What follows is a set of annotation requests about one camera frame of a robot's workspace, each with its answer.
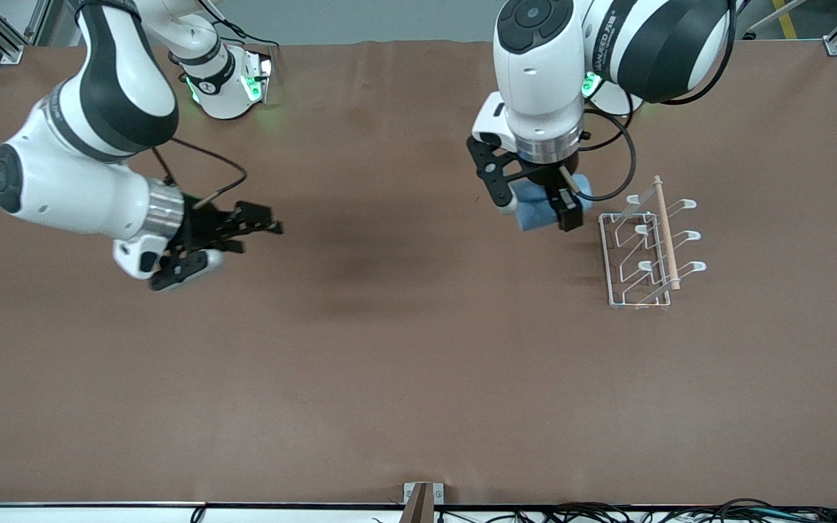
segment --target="gray floor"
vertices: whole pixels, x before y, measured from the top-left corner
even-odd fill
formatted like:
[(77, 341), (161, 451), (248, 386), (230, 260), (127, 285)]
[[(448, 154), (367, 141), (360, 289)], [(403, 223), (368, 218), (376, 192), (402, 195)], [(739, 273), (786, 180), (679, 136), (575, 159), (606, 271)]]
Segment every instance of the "gray floor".
[[(504, 0), (228, 0), (222, 12), (246, 32), (283, 44), (349, 44), (363, 40), (492, 39), (493, 20)], [(738, 36), (774, 10), (772, 0), (753, 0), (738, 20)], [(837, 24), (837, 0), (810, 0), (790, 14), (798, 38), (818, 38)], [(69, 44), (72, 17), (51, 24), (54, 44)], [(758, 39), (783, 38), (780, 24), (758, 30)]]

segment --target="brown table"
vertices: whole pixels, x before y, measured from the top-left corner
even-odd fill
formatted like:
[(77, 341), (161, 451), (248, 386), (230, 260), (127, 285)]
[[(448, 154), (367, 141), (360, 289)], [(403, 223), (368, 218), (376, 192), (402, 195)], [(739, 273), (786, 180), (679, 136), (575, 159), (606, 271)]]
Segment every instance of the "brown table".
[[(222, 204), (288, 232), (174, 294), (107, 238), (0, 211), (0, 500), (383, 502), (433, 479), (461, 503), (837, 506), (837, 59), (740, 42), (701, 102), (642, 108), (635, 191), (700, 202), (674, 226), (710, 270), (634, 312), (605, 305), (594, 226), (519, 234), (486, 198), (463, 142), (489, 49), (286, 47), (283, 105), (233, 122), (177, 85), (179, 136), (252, 170)], [(1, 70), (0, 142), (82, 59)], [(233, 176), (163, 151), (190, 191)], [(582, 170), (606, 190), (627, 162)]]

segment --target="blue sponge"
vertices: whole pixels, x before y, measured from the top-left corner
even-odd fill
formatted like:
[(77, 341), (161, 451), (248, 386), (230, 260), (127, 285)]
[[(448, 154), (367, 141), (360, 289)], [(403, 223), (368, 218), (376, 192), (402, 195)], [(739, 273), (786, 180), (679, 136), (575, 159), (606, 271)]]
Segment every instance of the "blue sponge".
[[(590, 181), (582, 174), (575, 174), (572, 176), (574, 182), (581, 189), (585, 195), (592, 195), (590, 188)], [(544, 187), (538, 183), (528, 181), (528, 179), (521, 179), (512, 185), (515, 191), (515, 198), (519, 200), (519, 208), (515, 213), (515, 218), (518, 219), (519, 229), (522, 231), (531, 231), (538, 229), (551, 223), (557, 223), (557, 216), (554, 214), (554, 209), (548, 203), (548, 196), (544, 193)], [(590, 211), (592, 202), (578, 198), (581, 200), (583, 212)]]

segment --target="table surface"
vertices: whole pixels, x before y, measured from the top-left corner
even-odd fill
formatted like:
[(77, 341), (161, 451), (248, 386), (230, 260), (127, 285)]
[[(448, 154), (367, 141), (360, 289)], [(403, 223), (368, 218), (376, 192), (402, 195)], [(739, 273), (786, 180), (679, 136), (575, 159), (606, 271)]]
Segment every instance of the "table surface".
[[(635, 312), (605, 304), (594, 226), (520, 234), (486, 198), (464, 140), (489, 49), (286, 47), (283, 103), (230, 122), (177, 85), (177, 135), (252, 172), (222, 204), (271, 205), (286, 235), (173, 294), (107, 238), (0, 211), (0, 500), (385, 502), (436, 480), (459, 503), (837, 506), (837, 57), (740, 42), (703, 100), (641, 109), (635, 191), (697, 200), (674, 227), (710, 268)], [(2, 68), (0, 142), (82, 60)], [(192, 192), (235, 174), (162, 150)], [(581, 170), (599, 192), (627, 165), (619, 143)]]

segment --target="wooden dowel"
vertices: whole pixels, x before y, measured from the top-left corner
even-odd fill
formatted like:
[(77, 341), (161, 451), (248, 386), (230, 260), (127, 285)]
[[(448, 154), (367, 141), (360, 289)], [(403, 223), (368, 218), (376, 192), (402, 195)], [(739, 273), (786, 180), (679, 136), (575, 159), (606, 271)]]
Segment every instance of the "wooden dowel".
[(664, 201), (664, 189), (660, 176), (654, 176), (654, 190), (658, 194), (658, 219), (660, 233), (664, 236), (664, 256), (667, 257), (668, 279), (672, 281), (671, 288), (680, 291), (680, 277), (677, 277), (677, 258), (674, 258), (674, 239), (671, 238), (671, 223), (667, 216), (667, 203)]

